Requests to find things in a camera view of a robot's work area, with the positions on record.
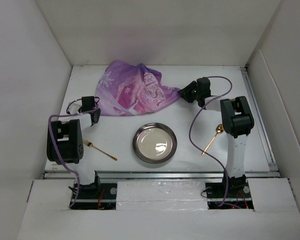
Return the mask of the purple Elsa placemat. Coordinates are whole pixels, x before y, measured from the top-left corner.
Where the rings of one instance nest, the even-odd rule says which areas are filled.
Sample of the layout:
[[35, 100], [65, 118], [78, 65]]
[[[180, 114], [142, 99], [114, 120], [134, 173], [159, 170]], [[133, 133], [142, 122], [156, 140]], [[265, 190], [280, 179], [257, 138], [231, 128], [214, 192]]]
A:
[[140, 63], [115, 60], [100, 78], [95, 95], [102, 116], [141, 116], [158, 112], [175, 103], [177, 87], [164, 86], [162, 73]]

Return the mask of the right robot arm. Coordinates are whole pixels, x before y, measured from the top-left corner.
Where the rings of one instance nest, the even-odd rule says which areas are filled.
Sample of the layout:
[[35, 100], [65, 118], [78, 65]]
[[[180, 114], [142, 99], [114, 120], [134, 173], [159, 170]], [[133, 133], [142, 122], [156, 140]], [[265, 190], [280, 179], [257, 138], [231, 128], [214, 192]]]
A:
[[245, 148], [255, 121], [245, 96], [226, 98], [233, 88], [228, 78], [218, 76], [219, 79], [228, 81], [229, 90], [221, 95], [212, 95], [210, 82], [212, 78], [212, 76], [199, 78], [179, 90], [178, 94], [188, 103], [197, 101], [201, 111], [211, 110], [221, 113], [221, 124], [227, 136], [227, 161], [223, 170], [221, 191], [225, 196], [233, 197], [246, 184]]

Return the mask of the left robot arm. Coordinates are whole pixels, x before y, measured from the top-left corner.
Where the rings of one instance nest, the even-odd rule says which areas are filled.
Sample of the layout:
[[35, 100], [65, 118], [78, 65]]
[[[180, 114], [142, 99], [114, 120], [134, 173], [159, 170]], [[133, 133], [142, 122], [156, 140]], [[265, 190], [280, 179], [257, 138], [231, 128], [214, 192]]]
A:
[[46, 155], [49, 161], [62, 165], [75, 174], [67, 164], [78, 164], [84, 155], [82, 130], [97, 124], [101, 115], [100, 98], [83, 96], [71, 101], [64, 115], [52, 115], [48, 119]]

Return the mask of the metal plate with cream centre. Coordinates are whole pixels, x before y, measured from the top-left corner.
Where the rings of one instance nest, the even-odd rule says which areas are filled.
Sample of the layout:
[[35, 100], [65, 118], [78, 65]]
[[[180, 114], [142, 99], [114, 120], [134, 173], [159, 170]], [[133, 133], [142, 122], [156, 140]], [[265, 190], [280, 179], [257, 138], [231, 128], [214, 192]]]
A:
[[147, 123], [134, 134], [132, 148], [136, 156], [149, 164], [163, 164], [176, 153], [178, 141], [173, 130], [159, 122]]

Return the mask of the gold spoon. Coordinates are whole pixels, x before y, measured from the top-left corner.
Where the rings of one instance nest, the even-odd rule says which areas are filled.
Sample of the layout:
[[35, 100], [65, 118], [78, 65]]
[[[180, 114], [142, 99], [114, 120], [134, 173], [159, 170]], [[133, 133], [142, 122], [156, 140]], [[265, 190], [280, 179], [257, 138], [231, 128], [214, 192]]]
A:
[[213, 138], [211, 139], [211, 141], [208, 143], [208, 145], [206, 146], [206, 148], [202, 151], [201, 156], [204, 156], [206, 154], [206, 151], [208, 150], [208, 148], [210, 147], [210, 145], [213, 143], [213, 141], [215, 140], [215, 138], [222, 134], [224, 132], [224, 127], [223, 124], [219, 124], [216, 129], [215, 129], [215, 135], [213, 136]]

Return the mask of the gold fork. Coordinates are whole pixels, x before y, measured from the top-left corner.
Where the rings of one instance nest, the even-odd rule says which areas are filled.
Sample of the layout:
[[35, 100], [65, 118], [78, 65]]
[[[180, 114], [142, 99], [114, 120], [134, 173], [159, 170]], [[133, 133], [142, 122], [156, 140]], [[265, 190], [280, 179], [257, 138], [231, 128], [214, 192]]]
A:
[[103, 151], [103, 150], [97, 148], [96, 146], [94, 146], [93, 143], [90, 142], [89, 140], [83, 138], [82, 142], [83, 142], [87, 147], [96, 149], [97, 151], [101, 152], [102, 154], [106, 155], [107, 157], [111, 158], [112, 160], [114, 160], [114, 161], [117, 161], [117, 160], [118, 160], [116, 157], [114, 157], [114, 156], [112, 156], [112, 155], [106, 153], [105, 151]]

